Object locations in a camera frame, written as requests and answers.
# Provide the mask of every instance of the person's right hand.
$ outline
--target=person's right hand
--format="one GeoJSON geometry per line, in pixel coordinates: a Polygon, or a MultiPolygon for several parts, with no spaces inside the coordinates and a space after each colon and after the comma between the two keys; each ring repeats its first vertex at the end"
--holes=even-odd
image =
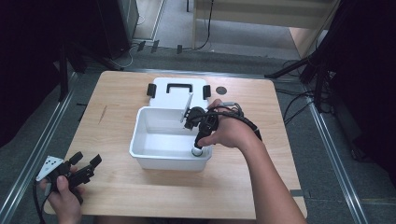
{"type": "MultiPolygon", "coordinates": [[[[215,100],[208,108],[215,107],[221,103],[220,99],[215,100]]],[[[218,108],[219,112],[227,112],[226,108],[218,108]]],[[[242,121],[238,119],[219,116],[218,129],[208,137],[199,140],[200,147],[206,147],[213,144],[222,144],[225,147],[246,147],[251,141],[260,141],[256,134],[242,121]]]]}

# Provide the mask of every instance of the hand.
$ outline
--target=hand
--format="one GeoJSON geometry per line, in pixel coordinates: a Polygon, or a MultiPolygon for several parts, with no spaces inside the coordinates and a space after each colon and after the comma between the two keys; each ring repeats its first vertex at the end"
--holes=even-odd
{"type": "MultiPolygon", "coordinates": [[[[208,108],[215,107],[221,103],[220,99],[215,100],[208,108]]],[[[227,112],[226,108],[218,108],[219,112],[227,112]]],[[[242,121],[238,119],[219,116],[218,129],[209,135],[202,138],[198,145],[206,147],[213,144],[220,143],[225,147],[238,147],[242,149],[251,141],[260,141],[256,134],[242,121]]]]}
{"type": "MultiPolygon", "coordinates": [[[[71,172],[74,173],[77,170],[76,166],[71,167],[71,172]]],[[[44,179],[40,182],[40,188],[45,189],[47,181],[44,179]]],[[[69,182],[64,175],[58,176],[56,185],[59,192],[52,192],[49,197],[49,203],[55,211],[58,222],[60,224],[76,224],[81,221],[81,205],[77,197],[69,190],[69,182]]],[[[84,189],[76,187],[77,191],[82,194],[84,189]]]]}

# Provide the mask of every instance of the bin handle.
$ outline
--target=bin handle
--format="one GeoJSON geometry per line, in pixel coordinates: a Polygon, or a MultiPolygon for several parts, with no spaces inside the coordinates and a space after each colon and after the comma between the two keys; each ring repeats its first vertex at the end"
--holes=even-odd
{"type": "Polygon", "coordinates": [[[189,88],[190,92],[192,92],[192,85],[191,84],[181,84],[181,83],[169,83],[166,86],[166,93],[169,93],[170,89],[173,87],[177,88],[189,88]]]}

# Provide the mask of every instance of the person's left hand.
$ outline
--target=person's left hand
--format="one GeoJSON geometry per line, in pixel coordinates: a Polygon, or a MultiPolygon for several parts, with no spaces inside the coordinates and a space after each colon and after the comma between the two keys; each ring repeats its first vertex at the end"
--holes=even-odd
{"type": "MultiPolygon", "coordinates": [[[[76,166],[71,167],[72,173],[77,170],[76,166]]],[[[40,188],[45,189],[47,185],[47,180],[42,180],[40,182],[40,188]]],[[[77,197],[69,190],[69,182],[64,175],[58,176],[56,180],[56,185],[59,192],[52,192],[49,197],[49,203],[53,210],[55,211],[58,222],[60,224],[64,223],[79,223],[81,221],[81,205],[77,197]]],[[[84,189],[76,187],[77,191],[82,194],[84,189]]]]}

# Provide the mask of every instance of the metal rail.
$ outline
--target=metal rail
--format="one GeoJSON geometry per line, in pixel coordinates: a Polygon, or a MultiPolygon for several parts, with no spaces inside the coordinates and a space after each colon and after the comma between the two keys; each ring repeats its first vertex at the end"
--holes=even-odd
{"type": "Polygon", "coordinates": [[[73,96],[74,89],[78,80],[78,74],[73,73],[69,80],[69,93],[67,93],[66,97],[62,102],[57,104],[46,128],[44,129],[37,143],[35,144],[35,148],[33,149],[29,159],[25,163],[20,175],[18,176],[17,180],[15,181],[14,185],[11,187],[8,193],[8,196],[0,210],[0,223],[8,224],[12,219],[15,210],[17,209],[18,204],[20,203],[21,198],[24,195],[24,192],[32,181],[35,170],[37,169],[38,165],[40,165],[40,161],[43,159],[44,153],[47,150],[47,146],[49,145],[50,140],[55,133],[62,116],[64,115],[64,111],[70,103],[70,99],[73,96]]]}
{"type": "MultiPolygon", "coordinates": [[[[309,91],[309,88],[304,86],[304,90],[309,91]]],[[[363,207],[361,206],[359,196],[356,193],[353,183],[349,178],[349,175],[347,174],[347,170],[341,161],[341,158],[332,140],[332,136],[330,135],[330,132],[326,126],[324,118],[321,116],[321,114],[319,114],[314,104],[311,104],[309,108],[311,110],[314,121],[317,124],[319,134],[329,155],[330,162],[332,163],[332,168],[334,169],[335,175],[338,179],[341,190],[344,193],[346,203],[349,207],[353,219],[355,220],[355,223],[369,223],[363,207]]]]}

